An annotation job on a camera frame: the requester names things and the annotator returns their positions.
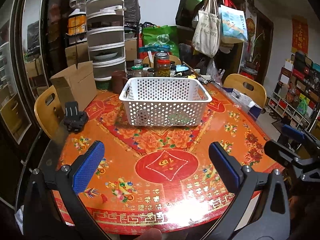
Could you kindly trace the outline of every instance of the chair back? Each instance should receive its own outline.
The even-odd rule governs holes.
[[[37,98],[35,115],[43,131],[52,139],[64,117],[54,86],[49,87]]]
[[[239,92],[249,96],[262,109],[265,107],[267,101],[265,88],[250,78],[239,74],[230,74],[224,81],[223,87],[237,89]]]
[[[176,65],[181,65],[181,60],[180,60],[177,56],[170,55],[170,56],[169,56],[169,60],[170,60],[170,61],[174,61],[174,63],[175,63]],[[142,62],[142,63],[143,63],[143,64],[149,64],[150,67],[153,67],[153,63],[151,63],[151,62],[149,61],[149,57],[145,57],[145,58],[143,59],[143,62]]]

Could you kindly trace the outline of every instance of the metal screw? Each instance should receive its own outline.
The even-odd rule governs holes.
[[[62,167],[61,167],[61,170],[62,171],[68,171],[70,169],[70,166],[69,165],[63,165]]]
[[[38,174],[39,172],[40,172],[40,171],[39,171],[38,168],[35,168],[35,169],[32,171],[33,174]]]
[[[243,168],[244,171],[246,171],[246,172],[252,171],[252,168],[251,168],[249,165],[243,166],[242,168]]]
[[[279,169],[275,169],[275,170],[273,170],[273,172],[274,172],[276,175],[280,175],[280,174],[281,174],[281,172],[279,171]]]

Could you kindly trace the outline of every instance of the red banner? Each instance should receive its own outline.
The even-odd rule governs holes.
[[[297,50],[308,54],[309,29],[307,20],[303,17],[292,18],[292,53]]]

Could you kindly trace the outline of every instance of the tote bag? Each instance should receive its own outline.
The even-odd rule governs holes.
[[[221,40],[227,44],[245,42],[248,40],[247,25],[244,12],[221,5],[219,8],[222,19]]]
[[[217,11],[217,1],[209,0],[205,10],[198,13],[199,21],[192,39],[195,50],[211,58],[216,55],[220,46],[220,19]]]

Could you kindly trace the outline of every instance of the green bag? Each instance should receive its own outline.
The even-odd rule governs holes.
[[[145,46],[170,46],[171,54],[179,57],[179,42],[176,26],[148,27],[142,29]]]

